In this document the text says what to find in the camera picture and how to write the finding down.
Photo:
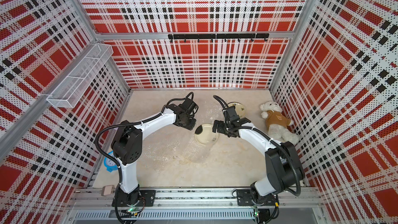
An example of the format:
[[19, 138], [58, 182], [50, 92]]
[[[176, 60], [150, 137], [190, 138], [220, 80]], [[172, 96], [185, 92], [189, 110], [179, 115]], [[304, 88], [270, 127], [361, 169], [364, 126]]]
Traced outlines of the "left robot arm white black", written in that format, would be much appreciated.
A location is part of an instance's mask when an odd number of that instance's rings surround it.
[[[198, 105], [191, 99], [179, 105], [169, 103], [163, 106], [159, 113], [147, 119], [138, 122], [123, 121], [102, 129], [96, 135], [94, 139], [96, 149], [116, 165], [119, 175], [112, 206], [136, 205], [145, 200], [140, 193], [137, 179], [137, 161], [143, 152], [144, 139], [168, 125], [193, 130], [196, 124], [194, 117], [198, 110]], [[117, 130], [111, 143], [112, 155], [102, 150], [99, 144], [101, 136], [111, 129]]]

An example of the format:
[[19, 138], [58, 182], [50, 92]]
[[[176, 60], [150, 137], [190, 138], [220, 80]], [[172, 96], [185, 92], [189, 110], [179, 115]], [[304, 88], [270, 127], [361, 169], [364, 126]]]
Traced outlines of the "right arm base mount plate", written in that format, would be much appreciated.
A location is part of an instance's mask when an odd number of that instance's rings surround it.
[[252, 189], [236, 189], [232, 195], [236, 198], [238, 206], [275, 206], [277, 203], [273, 194], [260, 196]]

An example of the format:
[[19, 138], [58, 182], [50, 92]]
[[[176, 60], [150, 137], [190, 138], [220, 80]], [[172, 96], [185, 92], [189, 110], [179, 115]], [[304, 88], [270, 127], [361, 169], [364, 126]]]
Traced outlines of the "cream dinner plate black characters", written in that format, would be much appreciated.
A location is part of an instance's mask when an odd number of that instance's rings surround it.
[[246, 107], [239, 103], [239, 102], [230, 102], [228, 103], [228, 107], [234, 106], [235, 107], [235, 111], [238, 114], [238, 116], [240, 118], [244, 118], [246, 115]]

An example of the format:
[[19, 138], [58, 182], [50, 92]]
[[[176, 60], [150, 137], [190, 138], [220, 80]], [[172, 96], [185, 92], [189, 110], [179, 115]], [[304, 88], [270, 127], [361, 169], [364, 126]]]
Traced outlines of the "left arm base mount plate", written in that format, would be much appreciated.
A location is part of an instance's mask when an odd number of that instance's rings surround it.
[[139, 206], [152, 207], [155, 200], [155, 190], [140, 190], [133, 191], [130, 194], [123, 192], [121, 189], [117, 190], [112, 202], [112, 207]]

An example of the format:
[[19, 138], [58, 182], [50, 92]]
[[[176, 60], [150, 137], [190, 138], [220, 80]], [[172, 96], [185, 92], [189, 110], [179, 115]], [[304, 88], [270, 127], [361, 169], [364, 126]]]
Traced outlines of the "cream plate black spot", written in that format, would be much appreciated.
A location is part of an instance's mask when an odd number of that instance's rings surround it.
[[194, 138], [201, 145], [214, 144], [219, 139], [219, 134], [213, 132], [212, 124], [201, 124], [194, 132]]

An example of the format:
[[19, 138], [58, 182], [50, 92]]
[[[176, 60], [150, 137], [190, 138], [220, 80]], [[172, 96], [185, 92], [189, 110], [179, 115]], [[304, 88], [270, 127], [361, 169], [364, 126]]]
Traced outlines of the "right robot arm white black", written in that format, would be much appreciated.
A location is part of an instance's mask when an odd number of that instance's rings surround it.
[[241, 138], [264, 155], [266, 176], [250, 185], [250, 195], [255, 205], [266, 205], [281, 192], [301, 195], [300, 181], [305, 173], [297, 151], [291, 142], [280, 142], [260, 129], [247, 118], [239, 118], [234, 106], [214, 95], [220, 103], [224, 120], [214, 121], [212, 131], [230, 138]]

